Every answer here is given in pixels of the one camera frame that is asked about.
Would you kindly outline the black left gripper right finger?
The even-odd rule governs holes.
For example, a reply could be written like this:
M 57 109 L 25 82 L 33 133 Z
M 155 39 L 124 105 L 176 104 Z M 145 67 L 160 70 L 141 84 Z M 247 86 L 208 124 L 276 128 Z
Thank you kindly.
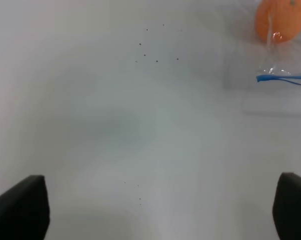
M 272 216 L 281 240 L 301 240 L 301 177 L 283 172 L 277 182 Z

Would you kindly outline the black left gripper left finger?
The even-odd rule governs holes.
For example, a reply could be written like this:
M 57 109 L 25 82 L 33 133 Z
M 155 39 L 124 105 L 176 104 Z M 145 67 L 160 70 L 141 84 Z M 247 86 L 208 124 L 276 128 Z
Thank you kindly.
M 43 240 L 49 225 L 43 175 L 30 175 L 0 195 L 0 240 Z

